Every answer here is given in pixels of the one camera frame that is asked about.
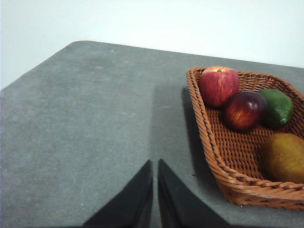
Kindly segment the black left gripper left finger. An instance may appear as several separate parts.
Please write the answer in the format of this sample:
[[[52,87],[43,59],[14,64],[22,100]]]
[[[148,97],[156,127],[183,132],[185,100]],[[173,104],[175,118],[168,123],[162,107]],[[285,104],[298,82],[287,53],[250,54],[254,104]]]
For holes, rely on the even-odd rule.
[[[152,162],[147,162],[114,198],[84,223],[85,228],[134,228],[153,187]]]

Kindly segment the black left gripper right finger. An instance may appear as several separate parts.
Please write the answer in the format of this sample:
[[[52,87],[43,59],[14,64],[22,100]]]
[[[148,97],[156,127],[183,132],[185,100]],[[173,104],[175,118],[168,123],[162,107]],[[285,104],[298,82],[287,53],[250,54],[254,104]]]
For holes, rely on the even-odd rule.
[[[172,228],[229,228],[220,215],[201,201],[173,172],[168,164],[158,161],[159,201],[161,218],[171,219]]]

